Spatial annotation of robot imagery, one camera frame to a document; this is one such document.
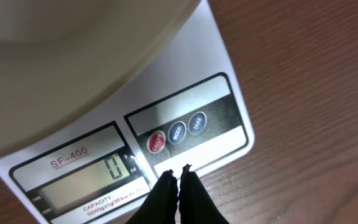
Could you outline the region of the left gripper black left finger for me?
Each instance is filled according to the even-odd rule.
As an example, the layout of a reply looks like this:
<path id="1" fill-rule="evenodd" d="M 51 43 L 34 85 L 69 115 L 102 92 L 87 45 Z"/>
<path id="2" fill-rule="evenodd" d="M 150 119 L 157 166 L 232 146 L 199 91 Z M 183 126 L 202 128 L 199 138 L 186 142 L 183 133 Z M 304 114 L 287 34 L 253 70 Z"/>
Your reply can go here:
<path id="1" fill-rule="evenodd" d="M 172 170 L 166 170 L 126 224 L 176 224 L 177 208 L 177 178 Z"/>

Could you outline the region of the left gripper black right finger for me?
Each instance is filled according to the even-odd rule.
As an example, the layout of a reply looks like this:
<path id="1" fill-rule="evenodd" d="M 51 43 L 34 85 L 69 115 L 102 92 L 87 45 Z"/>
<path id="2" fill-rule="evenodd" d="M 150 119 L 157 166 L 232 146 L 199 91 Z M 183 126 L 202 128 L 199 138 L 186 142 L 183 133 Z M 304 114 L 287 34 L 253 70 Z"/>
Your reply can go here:
<path id="1" fill-rule="evenodd" d="M 181 224 L 229 224 L 222 216 L 191 165 L 183 167 L 179 192 Z"/>

